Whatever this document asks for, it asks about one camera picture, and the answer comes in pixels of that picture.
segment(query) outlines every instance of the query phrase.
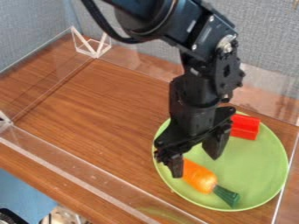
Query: orange carrot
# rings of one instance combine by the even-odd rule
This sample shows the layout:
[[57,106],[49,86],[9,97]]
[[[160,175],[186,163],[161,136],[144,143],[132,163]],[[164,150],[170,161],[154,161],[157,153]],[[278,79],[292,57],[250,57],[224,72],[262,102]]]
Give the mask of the orange carrot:
[[214,193],[230,207],[238,202],[238,194],[217,185],[217,177],[205,167],[182,160],[182,179],[200,192]]

